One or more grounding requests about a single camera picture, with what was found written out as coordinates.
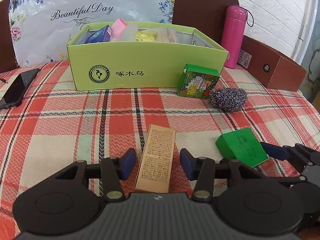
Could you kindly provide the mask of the gold cardboard box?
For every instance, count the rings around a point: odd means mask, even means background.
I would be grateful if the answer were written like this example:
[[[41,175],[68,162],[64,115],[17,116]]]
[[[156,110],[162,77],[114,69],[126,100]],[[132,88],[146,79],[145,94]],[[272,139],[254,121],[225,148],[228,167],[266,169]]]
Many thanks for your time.
[[[136,178],[136,192],[169,192],[175,137],[174,129],[150,125]]]

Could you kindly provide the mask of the floral Beautiful Day bag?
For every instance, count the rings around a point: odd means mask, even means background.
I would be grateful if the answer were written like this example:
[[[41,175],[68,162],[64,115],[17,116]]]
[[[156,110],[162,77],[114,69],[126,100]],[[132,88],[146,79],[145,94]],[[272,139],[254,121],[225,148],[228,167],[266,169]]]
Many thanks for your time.
[[[10,0],[9,26],[17,64],[64,61],[67,43],[87,24],[171,23],[175,0]]]

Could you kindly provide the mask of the plain green box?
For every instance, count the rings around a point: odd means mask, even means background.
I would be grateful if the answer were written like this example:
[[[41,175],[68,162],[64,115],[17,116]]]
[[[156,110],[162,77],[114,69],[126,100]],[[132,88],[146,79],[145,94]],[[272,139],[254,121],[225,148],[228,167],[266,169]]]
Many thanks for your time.
[[[268,160],[268,155],[248,127],[224,133],[215,142],[223,158],[239,160],[255,167]]]

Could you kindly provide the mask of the pink thermos bottle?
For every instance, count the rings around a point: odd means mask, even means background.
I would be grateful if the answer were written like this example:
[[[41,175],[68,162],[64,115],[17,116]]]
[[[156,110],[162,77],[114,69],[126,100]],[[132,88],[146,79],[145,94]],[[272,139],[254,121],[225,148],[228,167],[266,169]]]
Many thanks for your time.
[[[249,27],[254,25],[254,17],[251,12],[241,6],[230,5],[226,11],[221,40],[221,46],[229,52],[224,64],[226,68],[236,67],[246,25]]]

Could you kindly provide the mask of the green patterned box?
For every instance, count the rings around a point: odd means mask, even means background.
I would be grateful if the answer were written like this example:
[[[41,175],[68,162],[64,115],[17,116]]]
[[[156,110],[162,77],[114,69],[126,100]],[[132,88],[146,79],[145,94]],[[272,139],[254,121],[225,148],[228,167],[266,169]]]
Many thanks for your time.
[[[207,99],[220,78],[216,69],[186,64],[177,86],[177,95]]]

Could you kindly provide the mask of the black smartphone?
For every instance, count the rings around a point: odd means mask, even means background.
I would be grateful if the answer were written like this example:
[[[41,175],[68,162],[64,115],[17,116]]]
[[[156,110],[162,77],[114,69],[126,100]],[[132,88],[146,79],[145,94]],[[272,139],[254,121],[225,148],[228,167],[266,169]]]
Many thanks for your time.
[[[39,72],[40,69],[35,68],[18,74],[1,98],[1,110],[19,106],[22,103],[25,93]]]

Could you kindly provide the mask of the red plaid bed sheet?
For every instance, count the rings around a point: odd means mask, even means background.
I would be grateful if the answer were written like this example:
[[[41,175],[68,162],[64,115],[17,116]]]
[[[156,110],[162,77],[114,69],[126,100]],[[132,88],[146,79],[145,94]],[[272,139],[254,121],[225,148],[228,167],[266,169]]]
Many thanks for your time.
[[[260,141],[319,149],[319,113],[301,92],[267,89],[241,67],[224,69],[216,86],[244,89],[244,108],[225,113],[173,88],[79,92],[67,61],[41,65],[22,103],[1,111],[1,239],[19,233],[12,205],[20,193],[76,160],[141,154],[151,124],[176,131],[172,192],[193,188],[180,149],[219,160],[222,133],[249,127]]]

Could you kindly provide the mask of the pink folded cloth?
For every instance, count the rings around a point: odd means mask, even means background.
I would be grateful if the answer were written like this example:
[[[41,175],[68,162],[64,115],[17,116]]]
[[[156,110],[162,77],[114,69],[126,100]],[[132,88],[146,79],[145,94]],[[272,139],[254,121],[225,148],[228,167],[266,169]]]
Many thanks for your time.
[[[123,34],[124,30],[126,29],[127,24],[121,19],[118,18],[111,26],[111,37],[110,41],[117,41],[120,39],[121,35]]]

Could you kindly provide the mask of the blue small box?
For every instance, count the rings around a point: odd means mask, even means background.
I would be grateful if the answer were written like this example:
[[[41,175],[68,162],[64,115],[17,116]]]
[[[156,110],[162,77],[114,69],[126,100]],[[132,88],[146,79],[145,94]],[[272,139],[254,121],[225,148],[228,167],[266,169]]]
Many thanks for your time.
[[[90,35],[85,44],[90,43],[100,43],[100,42],[110,42],[112,34],[112,29],[109,25],[104,26],[103,28],[99,29],[98,31],[94,32]]]

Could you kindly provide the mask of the translucent plastic toothbrush case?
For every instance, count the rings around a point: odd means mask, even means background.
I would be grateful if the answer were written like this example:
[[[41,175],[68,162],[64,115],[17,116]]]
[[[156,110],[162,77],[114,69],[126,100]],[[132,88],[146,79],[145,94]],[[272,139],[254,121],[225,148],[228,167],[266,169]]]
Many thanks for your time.
[[[136,23],[128,24],[122,32],[119,41],[135,41],[139,25]]]

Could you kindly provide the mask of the dark brown headboard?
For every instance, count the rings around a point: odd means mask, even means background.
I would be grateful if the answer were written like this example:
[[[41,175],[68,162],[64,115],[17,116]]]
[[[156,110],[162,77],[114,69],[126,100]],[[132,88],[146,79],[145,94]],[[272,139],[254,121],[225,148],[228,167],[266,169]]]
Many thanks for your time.
[[[11,39],[9,1],[1,0],[1,72],[20,67]],[[170,24],[197,28],[220,42],[227,8],[238,3],[238,0],[175,0]]]

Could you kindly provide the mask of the light green cardboard box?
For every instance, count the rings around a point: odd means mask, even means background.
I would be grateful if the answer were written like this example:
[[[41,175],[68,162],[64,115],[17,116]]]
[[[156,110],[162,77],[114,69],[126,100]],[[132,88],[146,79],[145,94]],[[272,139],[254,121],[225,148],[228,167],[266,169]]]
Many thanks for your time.
[[[178,42],[110,41],[86,44],[94,31],[107,23],[86,25],[67,44],[67,53],[78,91],[176,87],[186,64],[223,69],[228,51],[193,27],[139,22],[140,30],[170,28]]]

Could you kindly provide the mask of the brown cardboard box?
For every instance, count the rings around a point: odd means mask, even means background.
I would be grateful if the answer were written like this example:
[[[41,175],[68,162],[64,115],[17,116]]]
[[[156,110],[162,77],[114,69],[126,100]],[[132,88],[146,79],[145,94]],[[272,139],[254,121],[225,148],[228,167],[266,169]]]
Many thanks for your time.
[[[274,48],[244,36],[238,65],[244,67],[266,88],[299,90],[306,70]]]

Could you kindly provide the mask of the yellow small box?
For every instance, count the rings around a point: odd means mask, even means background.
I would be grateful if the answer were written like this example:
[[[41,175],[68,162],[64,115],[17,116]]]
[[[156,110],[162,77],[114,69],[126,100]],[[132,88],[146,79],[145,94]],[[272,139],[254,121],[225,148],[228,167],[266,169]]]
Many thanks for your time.
[[[139,30],[136,33],[136,42],[155,42],[157,40],[157,33],[150,30]]]

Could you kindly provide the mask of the steel wool scrubber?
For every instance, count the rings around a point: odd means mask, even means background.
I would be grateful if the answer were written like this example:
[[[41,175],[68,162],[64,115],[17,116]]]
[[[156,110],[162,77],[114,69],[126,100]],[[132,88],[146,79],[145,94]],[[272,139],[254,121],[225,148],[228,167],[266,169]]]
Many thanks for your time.
[[[242,88],[220,88],[210,92],[208,101],[223,111],[237,112],[246,104],[247,93]]]

